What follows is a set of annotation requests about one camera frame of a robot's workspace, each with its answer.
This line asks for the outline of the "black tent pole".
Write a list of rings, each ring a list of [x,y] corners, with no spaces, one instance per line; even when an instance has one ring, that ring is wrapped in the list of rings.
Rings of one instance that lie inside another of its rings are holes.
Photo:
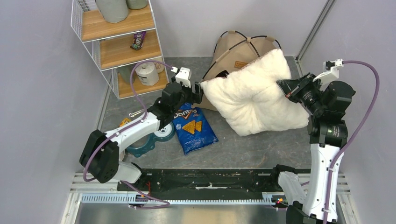
[[[218,50],[213,54],[212,63],[207,70],[207,72],[202,77],[203,81],[212,79],[216,77],[219,73],[223,71],[227,71],[231,73],[232,71],[237,70],[235,67],[235,62],[238,59],[237,49],[227,50],[224,52],[219,52]]]
[[[224,32],[217,40],[213,53],[224,52],[247,46],[254,56],[262,56],[273,49],[282,49],[280,42],[267,35],[248,37],[240,32]]]

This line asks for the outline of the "white fluffy pet cushion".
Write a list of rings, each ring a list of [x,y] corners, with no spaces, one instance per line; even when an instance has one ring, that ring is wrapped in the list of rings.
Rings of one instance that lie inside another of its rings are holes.
[[[304,128],[309,114],[289,101],[277,81],[291,73],[281,49],[273,49],[226,78],[201,82],[204,96],[239,135]]]

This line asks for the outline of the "blue Doritos chip bag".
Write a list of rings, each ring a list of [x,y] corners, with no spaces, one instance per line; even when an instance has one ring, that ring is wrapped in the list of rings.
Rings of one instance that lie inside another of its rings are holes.
[[[172,123],[184,155],[219,141],[202,110],[190,103],[179,108]]]

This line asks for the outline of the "tan pet tent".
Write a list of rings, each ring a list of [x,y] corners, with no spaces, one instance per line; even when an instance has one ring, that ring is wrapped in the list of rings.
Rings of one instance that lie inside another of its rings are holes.
[[[258,35],[246,37],[238,31],[226,31],[218,39],[213,52],[212,65],[203,76],[207,81],[216,77],[226,78],[233,71],[275,49],[276,39]]]

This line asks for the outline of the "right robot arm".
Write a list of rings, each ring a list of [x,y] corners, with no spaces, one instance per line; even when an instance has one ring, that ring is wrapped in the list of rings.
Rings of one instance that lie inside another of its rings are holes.
[[[348,130],[343,117],[352,102],[355,90],[342,81],[331,81],[321,90],[321,81],[309,73],[299,79],[278,80],[285,97],[300,103],[310,113],[307,132],[310,137],[311,173],[309,188],[304,191],[296,169],[276,165],[269,184],[283,190],[288,207],[288,224],[335,224],[336,188],[342,148],[347,143]]]

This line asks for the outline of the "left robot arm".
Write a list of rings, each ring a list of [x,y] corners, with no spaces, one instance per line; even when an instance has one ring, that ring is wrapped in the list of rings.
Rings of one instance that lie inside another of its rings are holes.
[[[202,96],[199,82],[194,87],[187,87],[183,82],[173,81],[137,119],[106,133],[93,131],[80,156],[80,164],[84,167],[83,180],[106,183],[113,179],[128,182],[137,191],[144,189],[147,179],[142,171],[137,165],[120,161],[120,154],[136,141],[171,123],[184,103],[200,103]]]

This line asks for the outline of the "clear plastic bottle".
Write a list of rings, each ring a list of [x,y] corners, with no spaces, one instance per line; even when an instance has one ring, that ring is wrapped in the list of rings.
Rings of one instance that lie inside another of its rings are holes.
[[[146,117],[148,113],[148,109],[140,109],[138,111],[135,112],[130,112],[128,115],[130,118],[134,118],[134,117]]]

